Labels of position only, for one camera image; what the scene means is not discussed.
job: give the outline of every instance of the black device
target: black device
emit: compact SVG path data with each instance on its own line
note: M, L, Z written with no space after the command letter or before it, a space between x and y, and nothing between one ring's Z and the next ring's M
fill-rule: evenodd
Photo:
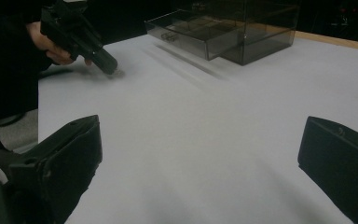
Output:
M111 75L117 68L117 61L103 49L100 35L83 16L87 7L87 1L63 0L57 0L51 7L43 7L40 32L67 50L73 60L81 55Z
M2 170L8 170L8 182L0 182L0 224L62 224L102 161L98 116L69 122L28 152L11 158L0 163Z
M342 213L358 223L358 132L308 117L298 163Z

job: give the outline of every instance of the white tabletop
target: white tabletop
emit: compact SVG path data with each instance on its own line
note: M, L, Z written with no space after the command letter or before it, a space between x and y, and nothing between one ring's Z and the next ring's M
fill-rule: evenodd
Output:
M115 77L78 60L39 82L39 141L101 122L103 162L67 223L351 223L296 159L308 116L358 132L358 49L296 38L240 66L149 35L105 48Z

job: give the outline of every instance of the clear plastic box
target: clear plastic box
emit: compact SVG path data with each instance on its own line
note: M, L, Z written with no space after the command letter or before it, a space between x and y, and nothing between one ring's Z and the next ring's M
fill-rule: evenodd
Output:
M300 0L172 2L174 12L145 21L147 33L208 61L245 65L293 44Z

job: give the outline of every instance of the black sleeve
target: black sleeve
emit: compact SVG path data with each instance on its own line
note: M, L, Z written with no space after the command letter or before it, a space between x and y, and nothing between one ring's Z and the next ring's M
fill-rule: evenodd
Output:
M52 64L39 50L25 27L22 15L0 15L0 79L34 76Z

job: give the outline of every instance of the dark background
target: dark background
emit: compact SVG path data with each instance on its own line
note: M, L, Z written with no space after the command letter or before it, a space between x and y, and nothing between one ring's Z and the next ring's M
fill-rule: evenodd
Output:
M85 15L108 44L146 34L144 21L173 10L171 0L93 0ZM297 30L358 41L358 0L302 0Z

